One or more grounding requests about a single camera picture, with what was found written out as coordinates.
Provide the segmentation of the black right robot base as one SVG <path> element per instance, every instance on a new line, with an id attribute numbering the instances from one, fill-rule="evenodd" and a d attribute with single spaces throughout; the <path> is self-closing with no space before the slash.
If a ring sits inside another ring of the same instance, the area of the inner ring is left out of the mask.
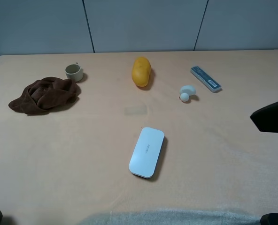
<path id="1" fill-rule="evenodd" d="M 278 213 L 265 214 L 260 219 L 261 225 L 278 225 Z"/>

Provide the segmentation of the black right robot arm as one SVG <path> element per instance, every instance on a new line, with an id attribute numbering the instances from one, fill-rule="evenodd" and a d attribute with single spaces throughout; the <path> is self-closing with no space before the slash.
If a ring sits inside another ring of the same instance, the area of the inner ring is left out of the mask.
<path id="1" fill-rule="evenodd" d="M 278 133 L 278 101 L 255 111 L 250 119 L 259 131 Z"/>

